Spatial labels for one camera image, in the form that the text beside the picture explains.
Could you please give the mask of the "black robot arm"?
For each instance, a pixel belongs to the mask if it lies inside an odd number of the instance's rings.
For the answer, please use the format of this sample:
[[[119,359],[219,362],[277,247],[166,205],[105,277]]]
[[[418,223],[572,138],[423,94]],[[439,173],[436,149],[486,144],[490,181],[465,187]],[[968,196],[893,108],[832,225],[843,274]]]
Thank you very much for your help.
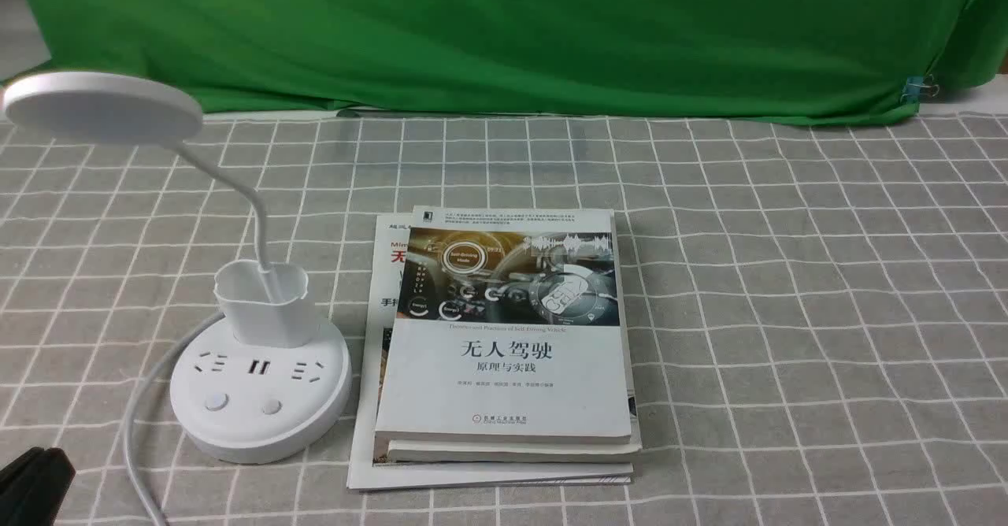
[[[1,472],[1,524],[53,525],[75,476],[61,448],[29,448]]]

